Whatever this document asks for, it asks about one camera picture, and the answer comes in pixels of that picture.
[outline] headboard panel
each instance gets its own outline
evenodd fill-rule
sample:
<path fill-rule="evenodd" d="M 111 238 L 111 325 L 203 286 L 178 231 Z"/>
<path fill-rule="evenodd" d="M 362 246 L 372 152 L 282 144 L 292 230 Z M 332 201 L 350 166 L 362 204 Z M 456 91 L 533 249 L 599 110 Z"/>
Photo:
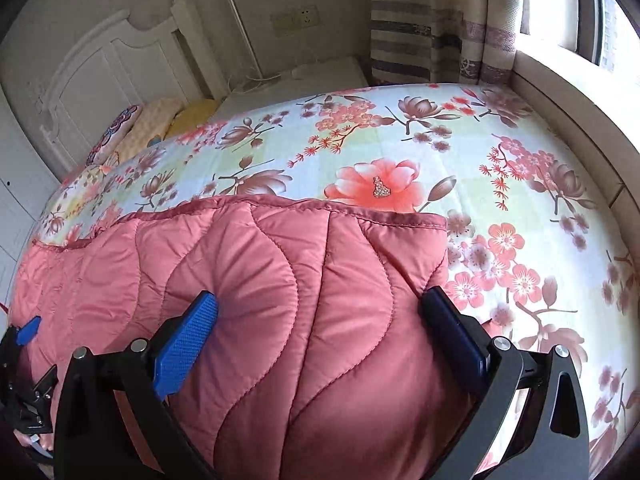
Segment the headboard panel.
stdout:
<path fill-rule="evenodd" d="M 65 56 L 44 95 L 41 130 L 69 171 L 84 163 L 107 126 L 129 105 L 161 97 L 177 97 L 186 105 L 204 94 L 227 94 L 195 8 L 187 0 L 173 0 L 172 14 L 151 30 L 137 30 L 127 20 L 129 11 L 121 10 Z M 188 59 L 195 60 L 194 69 L 208 88 L 198 86 Z"/>

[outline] striped curtain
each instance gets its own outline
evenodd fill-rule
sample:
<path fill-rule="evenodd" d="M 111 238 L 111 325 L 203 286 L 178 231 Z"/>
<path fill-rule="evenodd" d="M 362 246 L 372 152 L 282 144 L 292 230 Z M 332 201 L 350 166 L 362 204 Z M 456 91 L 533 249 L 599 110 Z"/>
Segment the striped curtain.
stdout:
<path fill-rule="evenodd" d="M 371 0 L 380 84 L 507 83 L 523 0 Z"/>

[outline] gray wall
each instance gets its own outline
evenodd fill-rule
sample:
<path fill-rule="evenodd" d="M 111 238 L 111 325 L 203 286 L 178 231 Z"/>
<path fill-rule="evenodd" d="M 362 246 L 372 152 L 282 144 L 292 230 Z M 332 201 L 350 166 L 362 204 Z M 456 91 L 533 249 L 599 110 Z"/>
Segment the gray wall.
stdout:
<path fill-rule="evenodd" d="M 192 0 L 225 75 L 239 80 L 250 67 L 226 0 Z M 303 62 L 369 49 L 369 0 L 236 0 L 265 72 Z M 270 14 L 316 4 L 321 25 L 276 38 Z M 39 131 L 41 117 L 27 84 L 39 79 L 46 88 L 68 50 L 83 34 L 118 10 L 129 8 L 137 28 L 151 28 L 170 15 L 170 0 L 29 0 L 0 44 L 0 82 L 18 122 L 40 156 L 63 176 Z"/>

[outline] pillowcase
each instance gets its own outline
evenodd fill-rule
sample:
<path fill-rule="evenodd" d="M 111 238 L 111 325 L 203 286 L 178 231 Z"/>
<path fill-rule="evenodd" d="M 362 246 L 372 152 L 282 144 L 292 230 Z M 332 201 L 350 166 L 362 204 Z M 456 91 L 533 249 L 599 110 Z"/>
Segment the pillowcase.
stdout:
<path fill-rule="evenodd" d="M 191 132 L 198 126 L 206 124 L 219 106 L 220 103 L 214 99 L 202 99 L 201 101 L 191 103 L 176 115 L 174 123 L 164 138 L 171 139 L 171 137 L 177 137 L 181 134 Z"/>
<path fill-rule="evenodd" d="M 162 142 L 171 121 L 181 109 L 180 99 L 158 99 L 145 105 L 136 124 L 116 146 L 105 166 L 117 166 L 145 148 Z"/>
<path fill-rule="evenodd" d="M 104 164 L 120 141 L 129 133 L 141 113 L 142 105 L 133 105 L 123 110 L 102 134 L 100 142 L 89 152 L 86 166 Z"/>

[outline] mattress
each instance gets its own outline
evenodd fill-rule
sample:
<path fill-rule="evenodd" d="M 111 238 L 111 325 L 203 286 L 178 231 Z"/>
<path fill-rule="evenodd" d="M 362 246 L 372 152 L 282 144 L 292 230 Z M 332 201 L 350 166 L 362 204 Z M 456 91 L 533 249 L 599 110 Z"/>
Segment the mattress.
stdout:
<path fill-rule="evenodd" d="M 86 168 L 52 198 L 34 238 L 65 246 L 127 214 L 213 195 L 440 214 L 449 297 L 521 349 L 569 349 L 591 475 L 609 461 L 640 417 L 640 278 L 598 187 L 526 102 L 505 88 L 389 86 L 215 119 L 116 168 Z M 525 397 L 484 467 L 500 460 Z"/>

